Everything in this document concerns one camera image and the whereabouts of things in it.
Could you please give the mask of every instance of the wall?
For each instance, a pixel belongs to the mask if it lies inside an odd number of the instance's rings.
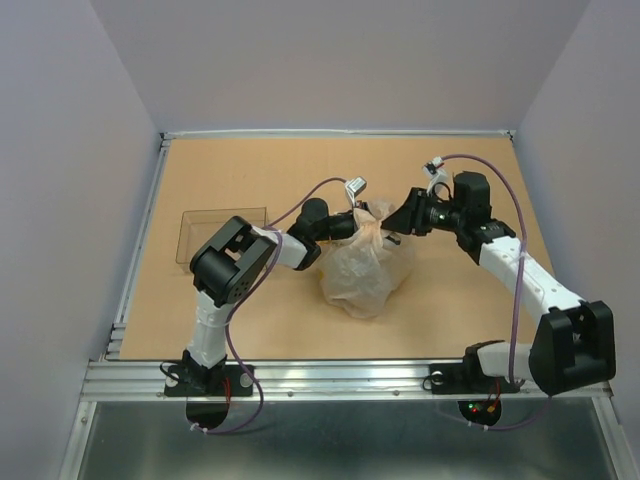
[[[0,64],[0,476],[54,478],[158,136],[85,0],[6,4]]]
[[[514,128],[588,0],[92,0],[161,131]]]
[[[593,0],[516,136],[558,276],[615,314],[615,405],[640,459],[640,3]]]

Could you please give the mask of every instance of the gray floor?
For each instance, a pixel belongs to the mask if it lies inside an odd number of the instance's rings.
[[[500,424],[542,403],[505,401]],[[615,478],[588,399],[556,398],[534,425],[509,433],[470,429],[436,402],[268,404],[246,432],[226,437],[190,432],[183,413],[175,402],[100,404],[80,478]]]

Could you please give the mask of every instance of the white wall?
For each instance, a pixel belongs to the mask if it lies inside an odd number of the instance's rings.
[[[640,2],[593,0],[517,153],[558,276],[614,312],[615,404],[640,459]]]
[[[514,128],[588,0],[92,0],[161,131]]]
[[[0,477],[54,478],[158,136],[86,0],[0,15]]]

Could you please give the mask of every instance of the white plastic bag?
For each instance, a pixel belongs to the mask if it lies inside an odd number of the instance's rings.
[[[393,213],[384,201],[369,202],[366,210],[354,209],[357,232],[333,242],[320,259],[320,287],[331,305],[356,318],[375,317],[391,292],[400,286],[413,267],[410,239],[381,229],[382,220]]]

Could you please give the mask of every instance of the robotic arm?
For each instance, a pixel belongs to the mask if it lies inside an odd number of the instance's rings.
[[[425,168],[435,166],[427,164]],[[490,189],[484,175],[463,172],[453,179],[448,200],[436,188],[412,188],[404,204],[382,223],[389,232],[425,236],[433,229],[452,232],[471,259],[515,290],[520,241],[505,223],[491,217]],[[355,197],[366,182],[345,184]],[[359,205],[366,208],[366,203]],[[317,242],[352,236],[352,211],[329,215],[327,204],[307,200],[282,238],[277,263],[308,268],[320,255]],[[251,226],[239,217],[227,222],[193,257],[190,269],[198,293],[193,339],[173,366],[170,378],[187,383],[201,395],[219,392],[226,360],[225,326],[238,302],[272,259],[274,231]],[[615,375],[613,315],[603,302],[587,302],[563,287],[531,256],[524,254],[523,304],[537,322],[533,344],[517,344],[514,376],[534,381],[549,396],[606,381]],[[509,343],[489,341],[468,347],[462,362],[438,364],[430,380],[433,393],[486,393],[496,378],[508,375]]]

